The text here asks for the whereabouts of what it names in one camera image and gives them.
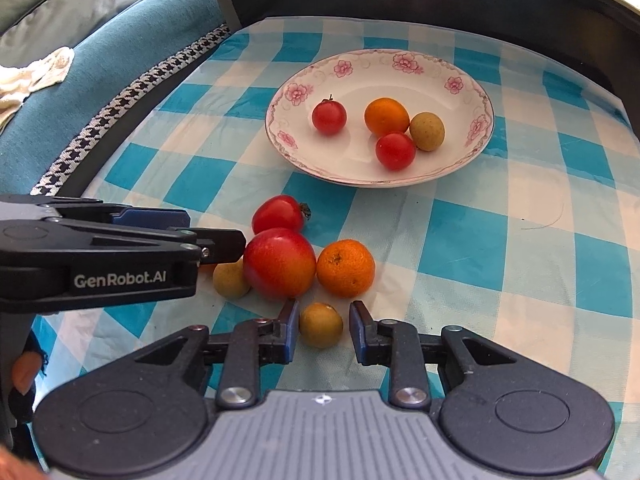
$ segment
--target tomato stem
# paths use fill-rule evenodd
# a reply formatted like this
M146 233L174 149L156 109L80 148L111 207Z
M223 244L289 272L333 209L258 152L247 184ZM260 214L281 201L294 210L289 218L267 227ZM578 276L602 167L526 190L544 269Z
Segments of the tomato stem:
M309 221L311 219L311 209L309 208L309 206L307 204L305 204L304 202L298 204L299 208L300 208L300 212L304 215L305 217L305 221Z

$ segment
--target person's hand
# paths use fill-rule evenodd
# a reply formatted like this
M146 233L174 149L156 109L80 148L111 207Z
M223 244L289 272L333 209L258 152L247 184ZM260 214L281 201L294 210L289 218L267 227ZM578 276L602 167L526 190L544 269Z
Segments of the person's hand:
M0 480L47 480L47 476L36 466L0 447Z

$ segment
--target plate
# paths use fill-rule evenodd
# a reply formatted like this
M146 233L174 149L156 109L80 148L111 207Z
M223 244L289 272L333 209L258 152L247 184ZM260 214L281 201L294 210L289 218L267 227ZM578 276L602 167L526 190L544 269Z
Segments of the plate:
M322 136L311 112L332 96L347 110L347 124ZM404 170L389 171L376 158L376 137L364 110L379 97L401 102L410 117L438 115L445 139L433 152L417 150ZM315 177L355 187L401 187L459 170L491 139L494 110L484 89L466 72L427 54L367 49L331 56L302 69L274 95L265 119L267 135L280 155Z

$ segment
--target table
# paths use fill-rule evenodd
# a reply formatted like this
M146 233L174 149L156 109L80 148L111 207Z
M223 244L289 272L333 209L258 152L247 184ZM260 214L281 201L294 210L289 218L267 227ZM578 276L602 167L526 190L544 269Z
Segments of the table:
M471 164L404 189L353 189L294 171L268 143L278 87L314 60L400 48L455 63L489 94L493 137ZM622 103L575 72L500 41L426 25L271 18L234 34L113 155L86 195L181 207L192 224L239 228L281 192L307 202L304 234L319 253L339 238L376 258L363 296L374 318L423 333L460 324L597 389L616 414L601 470L640 476L640 144ZM348 301L315 286L303 304ZM39 319L50 354L41 394L193 323L226 332L273 316L251 293L236 304L199 279L195 298ZM430 370L434 393L437 376ZM215 387L216 371L210 386ZM264 388L377 388L385 369L357 365L345 333L327 351L302 345Z

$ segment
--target tomato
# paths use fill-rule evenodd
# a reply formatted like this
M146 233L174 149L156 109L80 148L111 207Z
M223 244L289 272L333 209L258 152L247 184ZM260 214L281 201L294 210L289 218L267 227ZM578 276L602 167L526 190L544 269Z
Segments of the tomato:
M270 299L295 298L309 290L316 254L300 233L276 227L255 235L244 250L244 278Z
M286 227L293 231L301 231L305 220L311 218L311 210L306 204L289 195L274 196L262 204L254 213L251 228L254 234L273 227Z
M322 99L311 112L311 122L321 134L332 136L347 123L347 110L329 96L328 99Z
M414 142L405 134L391 132L376 142L376 157L388 170L404 170L414 161Z

